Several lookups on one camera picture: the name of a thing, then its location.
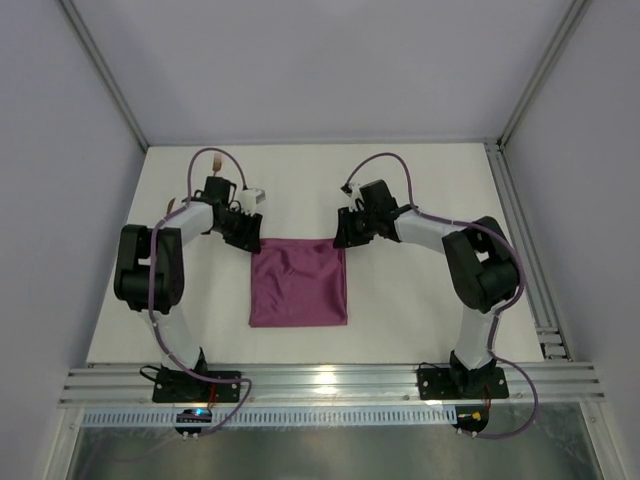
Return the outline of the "purple satin napkin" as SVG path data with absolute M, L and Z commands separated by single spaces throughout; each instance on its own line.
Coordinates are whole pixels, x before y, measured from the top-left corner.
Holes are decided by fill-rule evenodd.
M 348 323 L 347 262 L 331 239 L 261 241 L 250 275 L 252 328 Z

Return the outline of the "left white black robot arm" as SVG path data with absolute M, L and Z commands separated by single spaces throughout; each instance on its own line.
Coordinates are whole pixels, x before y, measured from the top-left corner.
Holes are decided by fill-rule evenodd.
M 239 250 L 261 251 L 262 189 L 242 187 L 218 176 L 188 196 L 154 226 L 125 225 L 120 233 L 114 293 L 146 318 L 162 352 L 162 367 L 200 379 L 204 352 L 187 326 L 180 303 L 185 290 L 184 247 L 213 232 Z

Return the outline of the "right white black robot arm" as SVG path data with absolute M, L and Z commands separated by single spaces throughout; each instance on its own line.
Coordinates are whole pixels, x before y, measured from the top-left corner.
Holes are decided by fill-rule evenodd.
M 364 246 L 376 236 L 442 254 L 453 289 L 463 304 L 461 330 L 449 360 L 449 376 L 458 395 L 484 392 L 496 367 L 490 343 L 500 307 L 521 286 L 518 264 L 498 221 L 483 216 L 473 222 L 436 219 L 407 204 L 399 205 L 385 181 L 341 187 L 349 205 L 338 210 L 333 246 Z

